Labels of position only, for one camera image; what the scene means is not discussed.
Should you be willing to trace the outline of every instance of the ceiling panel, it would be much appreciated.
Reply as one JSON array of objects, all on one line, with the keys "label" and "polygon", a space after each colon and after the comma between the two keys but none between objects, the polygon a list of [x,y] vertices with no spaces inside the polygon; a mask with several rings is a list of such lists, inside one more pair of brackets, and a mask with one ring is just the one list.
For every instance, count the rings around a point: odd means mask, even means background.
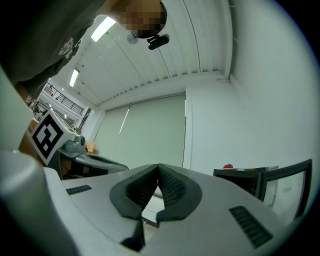
[{"label": "ceiling panel", "polygon": [[[157,81],[223,71],[227,52],[223,1],[228,3],[228,0],[162,0],[168,20],[160,34],[168,34],[170,42],[156,50],[149,50],[145,39],[137,44],[128,43],[130,32],[118,24],[98,42],[90,38],[91,29],[83,39],[86,49],[74,66],[80,71],[74,88],[98,106]],[[93,27],[103,20],[98,17]],[[66,69],[63,72],[63,77],[69,80],[72,70],[69,75]]]}]

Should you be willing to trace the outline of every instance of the white wall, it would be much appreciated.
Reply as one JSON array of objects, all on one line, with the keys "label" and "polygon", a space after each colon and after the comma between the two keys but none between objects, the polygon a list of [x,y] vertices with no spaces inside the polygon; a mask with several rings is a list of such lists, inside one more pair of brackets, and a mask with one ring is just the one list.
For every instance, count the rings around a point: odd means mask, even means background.
[{"label": "white wall", "polygon": [[255,118],[270,124],[260,132],[270,159],[291,165],[312,158],[314,194],[320,180],[319,66],[299,28],[275,6],[237,1],[234,85]]},{"label": "white wall", "polygon": [[267,1],[236,1],[231,84],[189,87],[184,166],[212,175],[235,167],[320,168],[319,67],[288,16]]},{"label": "white wall", "polygon": [[106,112],[104,110],[91,110],[81,129],[81,135],[85,137],[86,141],[95,141],[95,137],[97,135],[101,122],[105,117],[105,113]]},{"label": "white wall", "polygon": [[252,139],[250,119],[231,83],[187,87],[183,167],[212,176],[228,163],[243,168],[270,163],[258,157],[261,145]]}]

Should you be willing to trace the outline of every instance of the roller blind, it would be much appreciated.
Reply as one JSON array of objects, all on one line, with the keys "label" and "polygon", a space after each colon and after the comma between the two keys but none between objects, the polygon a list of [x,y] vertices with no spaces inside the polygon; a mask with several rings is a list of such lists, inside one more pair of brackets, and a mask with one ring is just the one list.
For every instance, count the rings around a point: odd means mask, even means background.
[{"label": "roller blind", "polygon": [[106,113],[95,140],[99,154],[130,169],[158,163],[182,167],[185,96],[134,104],[123,124],[127,110]]},{"label": "roller blind", "polygon": [[114,160],[119,131],[128,108],[128,106],[122,107],[105,113],[94,140],[95,149],[100,156]]}]

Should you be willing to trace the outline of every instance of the white ceiling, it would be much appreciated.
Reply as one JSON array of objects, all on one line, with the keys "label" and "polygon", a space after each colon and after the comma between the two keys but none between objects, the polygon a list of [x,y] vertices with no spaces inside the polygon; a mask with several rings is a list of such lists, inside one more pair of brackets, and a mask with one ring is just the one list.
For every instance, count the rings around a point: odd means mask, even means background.
[{"label": "white ceiling", "polygon": [[129,44],[129,32],[118,24],[94,42],[90,37],[105,19],[99,16],[84,35],[77,55],[53,79],[67,85],[77,68],[79,76],[68,91],[74,90],[92,103],[89,107],[104,109],[123,94],[132,95],[151,84],[154,88],[174,77],[220,71],[228,79],[233,40],[228,0],[162,2],[168,20],[160,34],[170,36],[167,45],[151,51],[145,39]]}]

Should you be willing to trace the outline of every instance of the vent grille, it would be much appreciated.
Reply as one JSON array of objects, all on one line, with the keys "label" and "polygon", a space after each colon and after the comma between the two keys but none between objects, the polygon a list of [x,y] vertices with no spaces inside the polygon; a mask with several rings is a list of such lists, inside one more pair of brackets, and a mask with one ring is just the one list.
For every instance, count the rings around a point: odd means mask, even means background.
[{"label": "vent grille", "polygon": [[229,211],[255,248],[273,237],[245,207],[237,206]]},{"label": "vent grille", "polygon": [[174,177],[169,172],[160,170],[160,178],[158,181],[158,186],[161,190],[163,196],[164,206],[168,207],[179,202],[186,194],[186,184],[181,180]]},{"label": "vent grille", "polygon": [[78,194],[78,193],[88,191],[88,190],[92,190],[92,187],[90,187],[89,185],[83,185],[83,186],[68,188],[68,189],[66,189],[66,192],[69,195],[74,195],[74,194]]}]

